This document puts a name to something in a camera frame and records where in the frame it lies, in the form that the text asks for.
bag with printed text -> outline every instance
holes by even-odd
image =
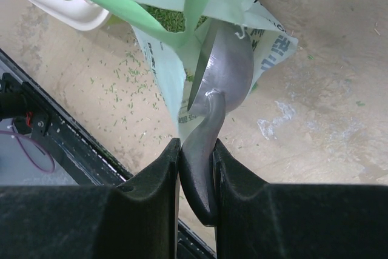
[[[187,103],[207,18],[246,28],[255,57],[251,86],[265,70],[293,54],[298,42],[257,0],[91,1],[132,25],[182,139],[202,120],[187,113]]]

wire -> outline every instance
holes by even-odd
[[[7,136],[11,136],[13,138],[16,138],[20,148],[23,150],[24,154],[27,156],[28,160],[30,160],[30,162],[36,167],[38,168],[40,171],[44,172],[44,173],[53,173],[55,171],[55,162],[54,162],[54,159],[53,157],[51,156],[51,154],[42,146],[40,145],[37,141],[34,141],[33,139],[25,136],[25,135],[22,135],[21,133],[16,133],[15,132],[15,129],[13,128],[13,122],[12,122],[12,125],[10,126],[12,128],[12,132],[8,132],[6,130],[0,130],[0,135],[7,135]],[[37,148],[39,148],[45,155],[48,156],[48,158],[50,159],[50,164],[52,165],[51,166],[51,169],[50,170],[45,170],[44,168],[42,168],[41,166],[39,166],[38,164],[36,164],[34,162],[34,160],[31,158],[30,154],[28,154],[28,152],[25,150],[23,144],[20,142],[20,139],[25,139],[27,141],[30,141],[31,143],[33,143]]]

metal scoop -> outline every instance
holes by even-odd
[[[253,78],[249,35],[238,25],[213,20],[195,72],[189,113],[204,116],[182,146],[179,176],[190,207],[205,226],[215,226],[217,202],[213,149],[227,112],[247,96]]]

gray floor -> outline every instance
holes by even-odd
[[[0,76],[4,73],[2,67],[3,64],[0,64]],[[0,130],[11,132],[10,125],[11,120],[5,119],[0,122]],[[35,163],[44,169],[51,167],[50,160],[31,142],[22,140],[22,144]],[[76,182],[57,162],[53,173],[40,171],[31,163],[16,139],[0,135],[0,186],[11,185],[76,185]]]

wooden surface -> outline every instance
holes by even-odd
[[[299,49],[227,117],[222,141],[267,181],[388,183],[388,0],[261,1]],[[81,33],[26,0],[0,8],[0,47],[128,170],[176,136],[128,24]],[[179,216],[215,247],[182,192]]]

